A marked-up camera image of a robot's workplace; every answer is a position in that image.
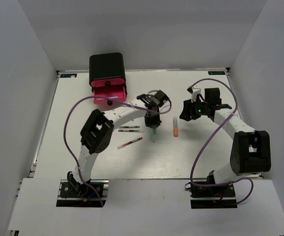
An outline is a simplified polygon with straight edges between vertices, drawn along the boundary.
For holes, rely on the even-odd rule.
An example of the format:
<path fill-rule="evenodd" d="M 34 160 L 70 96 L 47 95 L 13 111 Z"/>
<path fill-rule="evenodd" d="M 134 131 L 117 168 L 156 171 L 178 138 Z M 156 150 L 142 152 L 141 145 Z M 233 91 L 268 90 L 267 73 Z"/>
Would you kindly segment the orange highlighter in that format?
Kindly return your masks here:
<path fill-rule="evenodd" d="M 178 137 L 179 133 L 178 133 L 178 119 L 177 119 L 177 117 L 173 117 L 172 122 L 173 122 L 173 136 Z"/>

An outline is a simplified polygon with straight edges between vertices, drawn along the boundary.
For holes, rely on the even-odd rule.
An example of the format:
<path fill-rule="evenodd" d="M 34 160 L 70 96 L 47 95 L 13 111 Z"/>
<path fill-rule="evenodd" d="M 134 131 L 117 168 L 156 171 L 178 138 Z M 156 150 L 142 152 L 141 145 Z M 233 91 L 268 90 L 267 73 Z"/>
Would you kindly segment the green highlighter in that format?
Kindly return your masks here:
<path fill-rule="evenodd" d="M 156 142 L 157 140 L 157 128 L 156 126 L 152 126 L 151 128 L 151 141 Z"/>

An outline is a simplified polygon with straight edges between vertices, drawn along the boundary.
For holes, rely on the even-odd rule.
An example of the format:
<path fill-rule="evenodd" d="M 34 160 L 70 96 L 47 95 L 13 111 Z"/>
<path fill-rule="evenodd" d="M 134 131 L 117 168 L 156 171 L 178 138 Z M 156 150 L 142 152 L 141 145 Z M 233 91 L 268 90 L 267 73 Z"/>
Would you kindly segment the pink drawer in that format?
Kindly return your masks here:
<path fill-rule="evenodd" d="M 120 102 L 125 102 L 127 96 L 126 88 L 123 85 L 94 88 L 93 95 L 115 99 Z"/>
<path fill-rule="evenodd" d="M 107 78 L 107 79 L 93 80 L 89 84 L 93 88 L 99 88 L 99 87 L 117 86 L 117 85 L 122 85 L 124 83 L 125 79 L 123 78 Z"/>

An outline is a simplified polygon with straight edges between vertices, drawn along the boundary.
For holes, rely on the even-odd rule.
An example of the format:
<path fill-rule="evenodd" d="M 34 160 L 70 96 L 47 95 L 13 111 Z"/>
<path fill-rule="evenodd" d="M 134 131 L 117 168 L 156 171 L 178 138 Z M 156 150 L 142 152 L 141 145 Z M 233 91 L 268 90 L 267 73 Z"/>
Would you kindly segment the pink top drawer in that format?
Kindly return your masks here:
<path fill-rule="evenodd" d="M 107 79 L 93 80 L 89 84 L 93 88 L 99 88 L 99 87 L 117 86 L 117 85 L 122 85 L 124 83 L 125 79 L 123 78 L 107 78 Z"/>

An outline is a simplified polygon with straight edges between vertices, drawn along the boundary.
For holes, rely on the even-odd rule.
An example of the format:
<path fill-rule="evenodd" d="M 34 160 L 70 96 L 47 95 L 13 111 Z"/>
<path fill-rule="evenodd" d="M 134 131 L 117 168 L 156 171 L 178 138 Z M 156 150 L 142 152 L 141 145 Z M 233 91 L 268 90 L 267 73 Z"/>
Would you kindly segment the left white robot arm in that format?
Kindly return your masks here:
<path fill-rule="evenodd" d="M 91 112 L 80 132 L 81 151 L 77 157 L 67 142 L 67 125 L 74 109 L 81 102 L 90 98 L 112 101 L 120 104 L 120 107 L 104 112 L 95 109 Z M 157 128 L 161 124 L 160 114 L 168 113 L 171 107 L 171 100 L 162 90 L 156 91 L 155 94 L 141 94 L 131 103 L 97 95 L 79 100 L 68 113 L 63 130 L 64 144 L 76 161 L 75 169 L 67 174 L 67 180 L 72 191 L 77 196 L 84 196 L 90 189 L 94 193 L 98 193 L 96 188 L 90 184 L 91 171 L 98 154 L 103 152 L 110 144 L 114 130 L 129 121 L 142 117 L 144 117 L 146 127 Z"/>

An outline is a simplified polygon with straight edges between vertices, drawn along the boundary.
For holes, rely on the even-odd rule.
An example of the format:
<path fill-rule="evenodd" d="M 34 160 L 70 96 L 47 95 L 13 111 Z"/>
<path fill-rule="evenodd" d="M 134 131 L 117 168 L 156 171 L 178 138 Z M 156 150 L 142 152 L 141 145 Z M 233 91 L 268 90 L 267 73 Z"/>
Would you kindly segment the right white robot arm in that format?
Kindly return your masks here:
<path fill-rule="evenodd" d="M 270 171 L 271 149 L 268 132 L 258 131 L 247 125 L 230 105 L 222 102 L 218 88 L 206 88 L 204 95 L 196 86 L 187 90 L 192 96 L 183 102 L 180 119 L 191 121 L 206 116 L 232 139 L 229 162 L 209 174 L 206 189 L 210 195 L 220 195 L 225 189 L 224 183 Z"/>

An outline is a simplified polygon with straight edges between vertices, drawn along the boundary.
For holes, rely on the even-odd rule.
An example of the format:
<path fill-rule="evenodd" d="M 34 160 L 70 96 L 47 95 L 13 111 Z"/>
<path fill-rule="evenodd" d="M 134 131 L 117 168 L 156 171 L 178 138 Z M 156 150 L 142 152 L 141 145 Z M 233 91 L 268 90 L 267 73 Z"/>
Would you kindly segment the purple gel pen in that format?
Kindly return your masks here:
<path fill-rule="evenodd" d="M 118 132 L 124 132 L 124 133 L 144 133 L 143 130 L 139 130 L 139 129 L 119 129 Z"/>

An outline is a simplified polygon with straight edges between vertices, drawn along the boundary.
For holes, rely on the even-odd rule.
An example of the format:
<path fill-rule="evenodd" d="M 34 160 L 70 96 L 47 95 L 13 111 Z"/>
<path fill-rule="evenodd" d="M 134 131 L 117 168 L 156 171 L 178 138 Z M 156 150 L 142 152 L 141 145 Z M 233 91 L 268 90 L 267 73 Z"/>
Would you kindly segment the green gel pen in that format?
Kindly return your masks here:
<path fill-rule="evenodd" d="M 140 126 L 132 125 L 132 126 L 120 126 L 119 129 L 139 129 Z"/>

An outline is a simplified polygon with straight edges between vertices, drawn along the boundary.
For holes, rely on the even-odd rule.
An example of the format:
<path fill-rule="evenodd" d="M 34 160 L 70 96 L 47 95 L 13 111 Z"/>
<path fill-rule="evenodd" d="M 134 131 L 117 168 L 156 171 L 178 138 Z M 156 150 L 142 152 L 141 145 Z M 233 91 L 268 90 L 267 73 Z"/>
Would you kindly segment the red gel pen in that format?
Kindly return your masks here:
<path fill-rule="evenodd" d="M 126 142 L 126 143 L 124 143 L 124 144 L 121 144 L 121 145 L 117 146 L 117 149 L 122 149 L 122 148 L 124 148 L 124 147 L 126 147 L 126 146 L 128 146 L 128 145 L 131 145 L 131 144 L 133 144 L 133 143 L 136 143 L 136 142 L 138 142 L 138 141 L 140 141 L 140 140 L 142 140 L 142 137 L 139 137 L 139 138 L 136 138 L 136 139 L 131 140 L 131 141 L 129 141 L 129 142 Z"/>

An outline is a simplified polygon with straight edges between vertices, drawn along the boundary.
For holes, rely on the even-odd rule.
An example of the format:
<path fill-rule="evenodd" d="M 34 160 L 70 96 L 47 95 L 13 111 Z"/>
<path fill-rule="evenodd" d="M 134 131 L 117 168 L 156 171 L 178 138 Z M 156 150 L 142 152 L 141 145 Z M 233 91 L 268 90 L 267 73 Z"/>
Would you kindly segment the right blue table label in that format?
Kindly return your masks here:
<path fill-rule="evenodd" d="M 224 71 L 208 71 L 209 75 L 225 75 Z"/>

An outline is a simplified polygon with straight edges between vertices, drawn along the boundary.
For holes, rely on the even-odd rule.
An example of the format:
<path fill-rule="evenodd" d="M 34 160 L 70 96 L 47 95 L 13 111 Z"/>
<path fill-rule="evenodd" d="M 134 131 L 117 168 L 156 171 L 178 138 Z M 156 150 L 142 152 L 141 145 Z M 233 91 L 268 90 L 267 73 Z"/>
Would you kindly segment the blue table label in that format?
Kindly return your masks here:
<path fill-rule="evenodd" d="M 61 74 L 60 78 L 76 78 L 77 74 Z"/>
<path fill-rule="evenodd" d="M 224 71 L 208 71 L 209 75 L 225 75 Z"/>

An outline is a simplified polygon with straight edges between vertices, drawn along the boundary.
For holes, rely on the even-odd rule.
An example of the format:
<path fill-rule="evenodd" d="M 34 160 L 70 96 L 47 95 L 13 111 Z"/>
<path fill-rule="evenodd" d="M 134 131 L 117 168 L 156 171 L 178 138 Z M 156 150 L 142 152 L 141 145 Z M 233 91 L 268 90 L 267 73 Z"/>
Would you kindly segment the black drawer cabinet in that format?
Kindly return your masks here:
<path fill-rule="evenodd" d="M 93 80 L 107 78 L 126 80 L 122 53 L 97 54 L 89 57 L 89 83 Z"/>

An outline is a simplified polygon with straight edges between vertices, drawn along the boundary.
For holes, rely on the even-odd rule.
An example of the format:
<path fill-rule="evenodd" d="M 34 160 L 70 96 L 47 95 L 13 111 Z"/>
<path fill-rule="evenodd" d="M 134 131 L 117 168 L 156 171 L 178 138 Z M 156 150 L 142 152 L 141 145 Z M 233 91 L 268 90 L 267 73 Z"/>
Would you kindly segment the left blue table label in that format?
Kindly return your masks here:
<path fill-rule="evenodd" d="M 76 78 L 77 74 L 61 74 L 60 78 Z"/>

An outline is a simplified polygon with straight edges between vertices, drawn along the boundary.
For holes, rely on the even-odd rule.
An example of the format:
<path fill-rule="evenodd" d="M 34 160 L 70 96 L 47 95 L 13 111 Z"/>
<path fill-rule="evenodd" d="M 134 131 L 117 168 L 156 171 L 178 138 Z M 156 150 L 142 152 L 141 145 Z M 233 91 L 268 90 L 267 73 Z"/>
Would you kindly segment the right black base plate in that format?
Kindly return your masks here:
<path fill-rule="evenodd" d="M 233 186 L 198 187 L 188 182 L 185 190 L 190 192 L 191 209 L 237 208 Z"/>

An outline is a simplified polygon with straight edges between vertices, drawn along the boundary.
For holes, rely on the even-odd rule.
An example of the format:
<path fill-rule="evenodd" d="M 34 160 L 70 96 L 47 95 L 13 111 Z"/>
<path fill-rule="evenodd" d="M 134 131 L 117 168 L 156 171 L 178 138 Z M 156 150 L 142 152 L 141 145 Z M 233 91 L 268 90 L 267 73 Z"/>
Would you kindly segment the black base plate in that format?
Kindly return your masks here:
<path fill-rule="evenodd" d="M 198 187 L 188 182 L 185 190 L 190 192 L 191 209 L 237 208 L 233 186 Z"/>
<path fill-rule="evenodd" d="M 99 193 L 104 205 L 107 200 L 109 181 L 93 180 L 90 184 Z M 59 186 L 56 207 L 98 208 L 102 207 L 102 205 L 96 193 L 88 186 L 85 186 L 80 193 L 76 193 L 67 180 L 62 180 Z"/>

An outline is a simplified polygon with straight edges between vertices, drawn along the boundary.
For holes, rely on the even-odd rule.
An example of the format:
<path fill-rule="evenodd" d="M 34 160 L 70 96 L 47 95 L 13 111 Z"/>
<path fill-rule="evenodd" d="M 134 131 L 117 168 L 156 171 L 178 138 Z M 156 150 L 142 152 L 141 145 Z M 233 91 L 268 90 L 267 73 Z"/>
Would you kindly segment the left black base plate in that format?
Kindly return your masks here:
<path fill-rule="evenodd" d="M 90 184 L 99 193 L 104 205 L 107 200 L 109 181 L 93 180 Z M 59 186 L 56 207 L 98 208 L 102 207 L 102 205 L 96 193 L 88 186 L 85 186 L 80 193 L 76 193 L 67 180 L 62 180 Z"/>

